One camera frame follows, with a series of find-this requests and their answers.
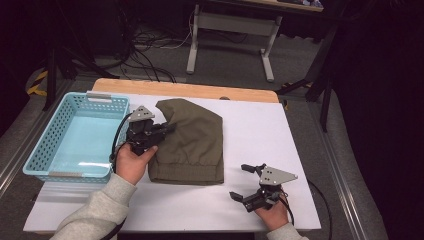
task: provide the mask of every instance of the folded fabric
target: folded fabric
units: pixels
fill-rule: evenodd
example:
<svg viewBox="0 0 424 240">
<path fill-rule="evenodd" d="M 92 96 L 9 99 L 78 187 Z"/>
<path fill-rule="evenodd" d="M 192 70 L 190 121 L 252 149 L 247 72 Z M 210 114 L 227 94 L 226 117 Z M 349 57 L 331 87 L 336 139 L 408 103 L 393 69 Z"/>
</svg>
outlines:
<svg viewBox="0 0 424 240">
<path fill-rule="evenodd" d="M 176 124 L 149 162 L 152 182 L 214 185 L 224 182 L 222 118 L 185 99 L 156 104 Z"/>
</svg>

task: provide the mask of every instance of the metal stand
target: metal stand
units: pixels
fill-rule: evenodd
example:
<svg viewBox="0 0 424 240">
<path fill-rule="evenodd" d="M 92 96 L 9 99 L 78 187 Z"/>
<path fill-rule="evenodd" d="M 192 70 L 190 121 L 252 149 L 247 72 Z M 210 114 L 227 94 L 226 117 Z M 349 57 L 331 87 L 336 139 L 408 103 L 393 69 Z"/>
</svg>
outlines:
<svg viewBox="0 0 424 240">
<path fill-rule="evenodd" d="M 190 48 L 190 54 L 187 63 L 187 73 L 193 74 L 194 67 L 196 65 L 197 56 L 197 34 L 199 28 L 221 30 L 221 31 L 232 31 L 239 33 L 247 33 L 260 36 L 268 36 L 268 45 L 265 49 L 260 50 L 262 63 L 264 66 L 266 80 L 268 82 L 274 81 L 274 75 L 272 74 L 271 63 L 269 61 L 269 54 L 271 52 L 272 45 L 277 36 L 278 29 L 281 24 L 281 16 L 278 16 L 273 20 L 262 20 L 252 19 L 243 17 L 234 17 L 221 14 L 204 13 L 199 11 L 199 5 L 195 6 L 194 19 L 193 19 L 193 34 Z"/>
</svg>

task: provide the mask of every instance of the wire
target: wire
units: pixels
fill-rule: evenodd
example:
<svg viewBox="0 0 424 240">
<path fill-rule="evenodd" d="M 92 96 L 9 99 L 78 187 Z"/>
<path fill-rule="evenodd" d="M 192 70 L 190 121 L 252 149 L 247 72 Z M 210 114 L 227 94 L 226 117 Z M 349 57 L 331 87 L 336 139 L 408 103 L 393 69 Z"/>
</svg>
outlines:
<svg viewBox="0 0 424 240">
<path fill-rule="evenodd" d="M 306 179 L 308 181 L 308 184 L 311 185 L 312 187 L 314 187 L 318 194 L 322 197 L 322 199 L 324 200 L 325 206 L 327 208 L 327 212 L 328 212 L 328 220 L 330 223 L 330 232 L 328 234 L 328 239 L 331 240 L 333 238 L 333 217 L 331 215 L 331 210 L 330 210 L 330 206 L 328 205 L 327 199 L 325 199 L 324 194 L 321 192 L 321 190 L 319 190 L 319 188 L 313 183 L 311 182 L 309 179 Z"/>
<path fill-rule="evenodd" d="M 116 172 L 116 162 L 115 162 L 115 161 L 116 161 L 116 155 L 115 155 L 116 142 L 118 141 L 118 137 L 119 137 L 119 134 L 121 133 L 122 126 L 124 126 L 125 121 L 127 121 L 127 119 L 128 119 L 130 116 L 131 116 L 131 113 L 128 113 L 127 115 L 125 115 L 125 117 L 122 119 L 121 123 L 119 124 L 118 129 L 116 130 L 115 137 L 113 138 L 112 151 L 111 151 L 110 156 L 109 156 L 109 160 L 110 160 L 111 162 L 113 162 L 113 164 L 112 164 L 113 172 Z M 116 151 L 116 153 L 118 153 L 118 152 L 119 152 L 119 150 L 121 149 L 121 147 L 122 147 L 123 145 L 124 145 L 124 144 L 122 144 L 122 145 L 118 148 L 118 151 Z"/>
<path fill-rule="evenodd" d="M 294 226 L 294 216 L 293 216 L 293 212 L 291 211 L 290 207 L 289 207 L 289 201 L 287 200 L 287 193 L 283 192 L 284 195 L 286 195 L 286 201 L 284 201 L 284 199 L 282 199 L 281 197 L 278 197 L 281 201 L 281 203 L 283 203 L 283 205 L 287 208 L 287 211 L 289 211 L 290 214 L 290 218 L 292 219 L 292 225 Z"/>
<path fill-rule="evenodd" d="M 233 40 L 230 37 L 228 37 L 227 36 L 228 34 L 225 34 L 225 33 L 221 32 L 221 31 L 209 30 L 209 29 L 202 29 L 202 32 L 203 32 L 203 34 L 202 34 L 203 36 L 205 34 L 215 34 L 215 35 L 218 35 L 218 36 L 220 36 L 220 37 L 222 37 L 222 38 L 224 38 L 224 39 L 226 39 L 226 40 L 228 40 L 228 41 L 230 41 L 232 43 L 237 43 L 237 44 L 244 42 L 244 40 L 246 40 L 247 36 L 249 36 L 249 34 L 247 34 L 247 33 L 246 34 L 243 34 L 244 35 L 243 38 L 241 40 L 236 41 L 236 40 Z"/>
<path fill-rule="evenodd" d="M 128 77 L 128 76 L 127 76 L 127 74 L 125 74 L 124 70 L 122 69 L 122 64 L 121 64 L 121 65 L 119 65 L 119 68 L 121 69 L 122 74 L 123 74 L 126 78 L 128 78 L 129 80 L 131 80 L 131 78 L 130 78 L 130 77 Z"/>
<path fill-rule="evenodd" d="M 156 80 L 157 80 L 158 82 L 160 82 L 159 77 L 158 77 L 158 73 L 156 72 L 156 69 L 155 69 L 155 67 L 153 67 L 153 64 L 152 64 L 152 62 L 149 60 L 149 58 L 148 58 L 146 55 L 144 55 L 141 51 L 139 51 L 138 49 L 135 49 L 135 51 L 136 51 L 136 52 L 138 52 L 138 53 L 140 53 L 140 54 L 141 54 L 141 56 L 143 56 L 143 57 L 144 57 L 144 58 L 145 58 L 145 59 L 149 62 L 150 67 L 152 68 L 153 72 L 155 73 Z"/>
</svg>

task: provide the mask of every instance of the white tabletop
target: white tabletop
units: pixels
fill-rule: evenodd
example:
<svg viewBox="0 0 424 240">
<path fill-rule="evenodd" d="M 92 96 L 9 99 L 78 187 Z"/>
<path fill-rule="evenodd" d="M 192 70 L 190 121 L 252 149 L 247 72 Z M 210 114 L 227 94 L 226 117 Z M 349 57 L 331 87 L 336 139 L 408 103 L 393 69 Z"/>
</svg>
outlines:
<svg viewBox="0 0 424 240">
<path fill-rule="evenodd" d="M 166 96 L 125 94 L 131 110 L 144 105 L 165 121 L 155 107 Z M 183 186 L 150 182 L 147 173 L 137 185 L 131 211 L 122 231 L 265 231 L 255 213 L 230 198 L 234 191 L 245 197 L 259 188 L 259 176 L 242 171 L 242 164 L 268 166 L 296 174 L 283 184 L 299 230 L 321 228 L 317 211 L 281 104 L 185 98 L 223 118 L 225 182 L 215 186 Z M 80 208 L 99 184 L 46 182 L 28 216 L 24 231 L 53 232 Z"/>
</svg>

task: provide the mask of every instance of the gray floor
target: gray floor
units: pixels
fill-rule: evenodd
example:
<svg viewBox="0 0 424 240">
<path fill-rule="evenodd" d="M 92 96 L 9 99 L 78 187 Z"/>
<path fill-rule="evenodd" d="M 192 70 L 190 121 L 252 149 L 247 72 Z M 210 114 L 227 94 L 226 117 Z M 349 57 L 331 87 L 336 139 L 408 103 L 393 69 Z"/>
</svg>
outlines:
<svg viewBox="0 0 424 240">
<path fill-rule="evenodd" d="M 193 75 L 185 73 L 188 45 L 173 50 L 153 48 L 146 55 L 156 67 L 172 72 L 179 82 L 276 90 L 284 82 L 302 79 L 319 48 L 309 39 L 278 38 L 270 55 L 275 82 L 268 83 L 258 53 L 266 42 L 265 38 L 249 36 L 242 44 L 233 44 L 222 38 L 205 36 L 200 39 Z M 110 61 L 103 60 L 98 64 L 106 62 Z M 146 79 L 142 70 L 124 67 L 124 71 L 130 78 Z M 119 67 L 110 72 L 122 76 Z M 76 81 L 61 80 L 58 88 L 69 84 L 70 91 L 85 92 L 91 89 L 95 79 L 93 74 L 81 73 Z M 329 202 L 333 239 L 387 239 L 381 216 L 356 165 L 337 96 L 332 95 L 328 134 L 323 134 L 316 121 L 320 103 L 307 103 L 303 97 L 305 92 L 306 89 L 298 89 L 284 97 L 289 107 L 286 114 L 306 176 L 319 187 Z M 43 97 L 32 95 L 19 118 L 0 138 L 2 181 L 13 169 L 20 152 L 25 150 L 22 144 L 26 143 L 30 131 L 42 128 L 34 126 L 34 123 L 37 118 L 46 115 L 41 111 L 43 104 Z M 24 175 L 19 164 L 15 169 L 18 171 L 15 170 L 16 176 L 10 184 L 3 185 L 1 182 L 4 194 L 0 199 L 0 239 L 48 239 L 48 236 L 22 231 L 34 204 L 32 199 L 42 182 Z M 311 191 L 322 229 L 302 234 L 310 239 L 328 239 L 329 216 L 326 207 L 316 190 L 311 188 Z M 257 233 L 256 238 L 266 239 L 264 233 Z"/>
</svg>

